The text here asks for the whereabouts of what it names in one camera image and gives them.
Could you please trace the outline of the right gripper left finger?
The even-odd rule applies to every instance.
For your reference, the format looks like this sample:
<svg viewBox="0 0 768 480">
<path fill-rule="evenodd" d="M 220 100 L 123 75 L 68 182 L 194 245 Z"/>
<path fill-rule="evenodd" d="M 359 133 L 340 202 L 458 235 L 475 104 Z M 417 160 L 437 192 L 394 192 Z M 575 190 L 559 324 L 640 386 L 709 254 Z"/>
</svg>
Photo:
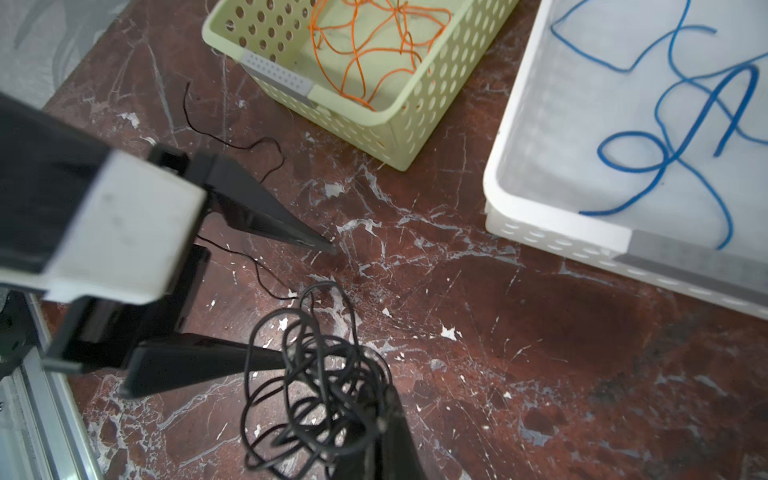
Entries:
<svg viewBox="0 0 768 480">
<path fill-rule="evenodd" d="M 361 416 L 346 431 L 345 452 L 334 460 L 331 479 L 384 478 L 384 389 L 363 387 L 356 398 Z"/>
</svg>

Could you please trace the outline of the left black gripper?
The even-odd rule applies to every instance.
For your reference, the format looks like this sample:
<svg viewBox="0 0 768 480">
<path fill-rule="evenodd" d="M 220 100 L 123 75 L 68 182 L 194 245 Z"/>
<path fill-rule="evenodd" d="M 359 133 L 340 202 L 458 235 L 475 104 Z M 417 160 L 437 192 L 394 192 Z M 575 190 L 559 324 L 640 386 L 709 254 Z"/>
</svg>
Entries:
<svg viewBox="0 0 768 480">
<path fill-rule="evenodd" d="M 179 333 L 210 261 L 210 251 L 195 241 L 210 213 L 248 234 L 335 251 L 234 159 L 205 152 L 190 159 L 156 146 L 140 160 L 115 150 L 49 271 L 47 297 L 70 305 L 45 369 L 79 375 L 126 368 L 126 399 L 284 369 L 277 350 Z"/>
</svg>

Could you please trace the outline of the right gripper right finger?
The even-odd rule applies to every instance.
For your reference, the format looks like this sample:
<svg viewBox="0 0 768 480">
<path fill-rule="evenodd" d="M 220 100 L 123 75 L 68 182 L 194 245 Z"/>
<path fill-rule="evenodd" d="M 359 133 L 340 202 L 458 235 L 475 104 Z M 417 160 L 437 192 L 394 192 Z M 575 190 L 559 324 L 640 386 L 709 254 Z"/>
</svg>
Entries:
<svg viewBox="0 0 768 480">
<path fill-rule="evenodd" d="M 426 479 L 407 418 L 396 388 L 385 389 L 381 419 L 381 478 L 394 480 Z"/>
</svg>

